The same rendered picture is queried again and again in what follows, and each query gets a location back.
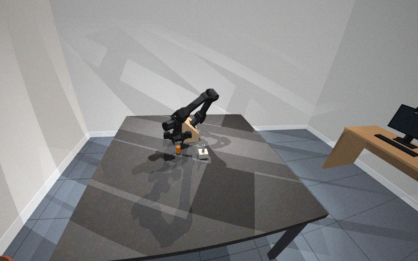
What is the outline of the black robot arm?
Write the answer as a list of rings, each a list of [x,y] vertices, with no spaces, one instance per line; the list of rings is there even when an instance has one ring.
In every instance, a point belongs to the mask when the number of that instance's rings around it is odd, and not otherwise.
[[[162,123],[162,127],[165,132],[169,131],[173,128],[181,127],[181,124],[184,123],[187,118],[190,116],[190,113],[199,107],[202,103],[204,105],[202,108],[197,111],[193,116],[194,118],[189,123],[195,128],[195,126],[200,123],[202,124],[206,118],[206,112],[209,109],[212,102],[219,99],[219,95],[213,88],[207,89],[203,92],[197,99],[195,99],[192,103],[188,104],[186,107],[181,107],[181,109],[176,110],[170,117],[171,120],[165,121]],[[176,115],[176,117],[174,116]],[[175,130],[172,133],[174,137],[174,141],[178,142],[184,139],[184,133],[180,132],[180,129],[176,132]]]

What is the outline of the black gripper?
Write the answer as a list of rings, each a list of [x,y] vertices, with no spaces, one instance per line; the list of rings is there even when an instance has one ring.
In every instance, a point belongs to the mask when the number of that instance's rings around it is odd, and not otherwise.
[[[179,127],[179,128],[173,128],[173,130],[176,131],[176,132],[178,131],[178,129],[180,129],[180,132],[181,132],[181,127]],[[184,140],[187,139],[187,138],[192,138],[191,131],[185,131],[184,132],[184,139],[181,140],[181,145],[183,144]],[[175,141],[174,141],[174,137],[173,137],[172,133],[170,133],[170,132],[164,132],[164,139],[171,140],[173,142],[173,144],[175,145]]]

